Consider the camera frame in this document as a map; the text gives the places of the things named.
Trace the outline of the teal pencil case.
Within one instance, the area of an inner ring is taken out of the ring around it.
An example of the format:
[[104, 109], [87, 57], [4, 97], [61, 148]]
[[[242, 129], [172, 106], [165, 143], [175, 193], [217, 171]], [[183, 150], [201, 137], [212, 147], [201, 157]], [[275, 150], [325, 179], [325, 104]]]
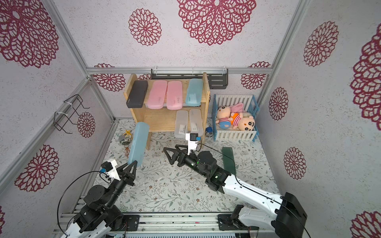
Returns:
[[129, 164], [137, 162], [137, 168], [142, 165], [146, 144], [149, 134], [149, 125], [144, 122], [139, 122], [136, 125], [133, 140], [130, 146]]

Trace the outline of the clear pencil case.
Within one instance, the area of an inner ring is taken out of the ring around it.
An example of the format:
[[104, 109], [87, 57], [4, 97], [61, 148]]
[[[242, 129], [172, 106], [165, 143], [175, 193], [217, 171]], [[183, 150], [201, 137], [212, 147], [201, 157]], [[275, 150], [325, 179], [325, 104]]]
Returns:
[[190, 132], [197, 133], [198, 137], [202, 137], [204, 133], [202, 116], [200, 109], [191, 109], [189, 111]]
[[176, 113], [174, 135], [176, 138], [185, 139], [188, 132], [188, 111], [178, 110]]

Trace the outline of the dark green pencil case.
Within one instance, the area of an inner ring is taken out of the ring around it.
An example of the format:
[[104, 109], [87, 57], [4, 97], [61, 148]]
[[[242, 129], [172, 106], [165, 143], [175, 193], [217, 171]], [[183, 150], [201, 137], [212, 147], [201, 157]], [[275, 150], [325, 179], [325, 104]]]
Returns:
[[224, 170], [236, 175], [236, 165], [232, 147], [222, 147], [222, 159]]

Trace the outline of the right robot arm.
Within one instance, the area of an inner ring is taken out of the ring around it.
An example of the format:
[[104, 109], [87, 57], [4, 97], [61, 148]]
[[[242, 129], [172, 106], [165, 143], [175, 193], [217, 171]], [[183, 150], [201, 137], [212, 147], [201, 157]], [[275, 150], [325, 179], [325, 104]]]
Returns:
[[184, 145], [163, 149], [169, 163], [184, 165], [205, 177], [205, 183], [213, 191], [235, 196], [261, 210], [263, 215], [247, 206], [237, 206], [231, 220], [246, 227], [272, 229], [280, 238], [301, 238], [308, 231], [305, 228], [307, 213], [297, 197], [270, 193], [248, 184], [236, 175], [223, 169], [209, 151], [195, 154]]

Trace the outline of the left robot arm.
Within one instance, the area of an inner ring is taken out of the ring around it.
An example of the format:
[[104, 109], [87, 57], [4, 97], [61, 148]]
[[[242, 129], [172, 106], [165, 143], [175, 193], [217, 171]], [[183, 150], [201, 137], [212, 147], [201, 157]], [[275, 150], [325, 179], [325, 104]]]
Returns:
[[134, 186], [137, 161], [117, 167], [115, 160], [109, 160], [95, 171], [111, 180], [108, 187], [93, 186], [84, 197], [85, 205], [73, 217], [63, 238], [102, 238], [111, 231], [135, 232], [138, 230], [139, 215], [125, 215], [116, 201], [126, 186]]

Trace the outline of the left pink pencil case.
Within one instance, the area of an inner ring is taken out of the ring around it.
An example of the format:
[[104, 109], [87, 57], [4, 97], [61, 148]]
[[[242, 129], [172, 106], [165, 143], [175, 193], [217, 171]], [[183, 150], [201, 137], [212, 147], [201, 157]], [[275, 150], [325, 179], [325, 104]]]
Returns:
[[149, 93], [146, 106], [149, 109], [158, 110], [164, 107], [168, 82], [165, 80], [155, 80]]

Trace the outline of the pink pencil case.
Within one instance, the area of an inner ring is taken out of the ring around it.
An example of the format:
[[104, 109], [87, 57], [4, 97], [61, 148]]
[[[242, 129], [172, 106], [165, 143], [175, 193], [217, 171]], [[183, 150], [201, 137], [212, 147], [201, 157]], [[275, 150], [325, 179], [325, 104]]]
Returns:
[[165, 80], [155, 80], [149, 93], [146, 106], [149, 109], [158, 110], [164, 107], [168, 82]]
[[183, 107], [183, 85], [181, 81], [169, 81], [167, 85], [167, 109], [180, 110]]

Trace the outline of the light blue upper pencil case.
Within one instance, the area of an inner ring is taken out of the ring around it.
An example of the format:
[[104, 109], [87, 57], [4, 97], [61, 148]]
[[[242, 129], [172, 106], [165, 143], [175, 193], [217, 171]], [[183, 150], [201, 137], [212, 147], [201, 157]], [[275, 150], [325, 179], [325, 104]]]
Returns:
[[190, 79], [187, 88], [186, 106], [198, 107], [201, 105], [203, 90], [203, 80], [198, 78]]

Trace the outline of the right pink pencil case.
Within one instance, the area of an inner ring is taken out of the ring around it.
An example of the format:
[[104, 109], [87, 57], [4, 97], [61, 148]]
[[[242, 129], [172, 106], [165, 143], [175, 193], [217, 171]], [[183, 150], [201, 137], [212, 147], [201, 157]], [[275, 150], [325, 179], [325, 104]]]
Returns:
[[180, 110], [183, 107], [183, 85], [181, 81], [169, 81], [167, 85], [167, 109]]

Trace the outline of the black pencil case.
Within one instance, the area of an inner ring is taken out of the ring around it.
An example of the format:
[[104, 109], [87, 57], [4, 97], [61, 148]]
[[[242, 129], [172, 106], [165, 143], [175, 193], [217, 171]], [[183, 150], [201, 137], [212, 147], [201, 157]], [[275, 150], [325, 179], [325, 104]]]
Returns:
[[137, 80], [133, 83], [126, 105], [128, 108], [142, 108], [148, 89], [147, 80]]

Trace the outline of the small toy with yellow star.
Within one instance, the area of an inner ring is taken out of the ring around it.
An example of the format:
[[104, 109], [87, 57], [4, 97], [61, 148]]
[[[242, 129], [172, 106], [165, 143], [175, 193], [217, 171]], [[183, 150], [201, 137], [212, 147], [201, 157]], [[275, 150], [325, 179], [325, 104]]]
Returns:
[[130, 130], [126, 130], [124, 134], [119, 136], [118, 142], [123, 146], [129, 146], [133, 140], [133, 135]]

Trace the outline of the small blue round toy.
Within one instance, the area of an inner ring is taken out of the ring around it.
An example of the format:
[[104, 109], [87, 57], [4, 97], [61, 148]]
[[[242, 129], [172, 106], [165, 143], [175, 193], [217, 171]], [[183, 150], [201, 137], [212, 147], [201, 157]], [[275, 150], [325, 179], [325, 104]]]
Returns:
[[205, 136], [206, 137], [213, 137], [213, 129], [212, 129], [212, 127], [207, 127], [205, 129]]

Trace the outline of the blue white toy crib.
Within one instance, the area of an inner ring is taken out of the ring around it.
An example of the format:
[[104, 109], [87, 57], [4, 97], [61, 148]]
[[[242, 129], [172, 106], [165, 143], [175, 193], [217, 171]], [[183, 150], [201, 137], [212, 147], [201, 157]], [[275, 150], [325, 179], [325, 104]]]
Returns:
[[238, 103], [244, 104], [245, 117], [253, 116], [255, 119], [256, 113], [259, 111], [257, 101], [254, 96], [250, 95], [214, 95], [213, 107], [212, 107], [212, 128], [214, 140], [226, 140], [226, 141], [255, 141], [258, 132], [255, 127], [253, 131], [240, 131], [233, 130], [232, 126], [229, 129], [222, 130], [219, 125], [216, 124], [217, 109], [221, 106], [233, 106]]

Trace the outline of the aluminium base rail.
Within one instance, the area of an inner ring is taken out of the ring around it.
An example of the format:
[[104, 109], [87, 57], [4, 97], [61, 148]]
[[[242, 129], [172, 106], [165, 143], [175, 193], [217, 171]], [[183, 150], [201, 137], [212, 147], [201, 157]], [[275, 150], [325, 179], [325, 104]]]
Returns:
[[[263, 215], [263, 212], [257, 208], [253, 209], [256, 214]], [[219, 232], [246, 233], [253, 231], [263, 231], [265, 235], [279, 237], [274, 230], [262, 227], [246, 227], [240, 225], [238, 221], [231, 220], [231, 213], [124, 213], [125, 215], [139, 215], [138, 230], [135, 232], [111, 231], [105, 236], [127, 237], [135, 234], [160, 235], [162, 233], [180, 234], [186, 233], [212, 233], [216, 235]], [[73, 217], [77, 213], [58, 217], [58, 225], [54, 228], [56, 238], [61, 237], [63, 231], [66, 231]]]

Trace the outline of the black wall shelf rack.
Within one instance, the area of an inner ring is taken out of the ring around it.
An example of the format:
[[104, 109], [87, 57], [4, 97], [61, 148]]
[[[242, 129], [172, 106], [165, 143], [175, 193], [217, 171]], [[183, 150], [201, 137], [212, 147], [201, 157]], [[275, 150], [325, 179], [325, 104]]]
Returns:
[[[186, 79], [203, 79], [203, 73], [158, 73], [151, 69], [151, 79], [170, 79], [170, 80], [186, 80]], [[226, 89], [228, 86], [228, 73], [223, 74], [207, 74], [210, 89]]]

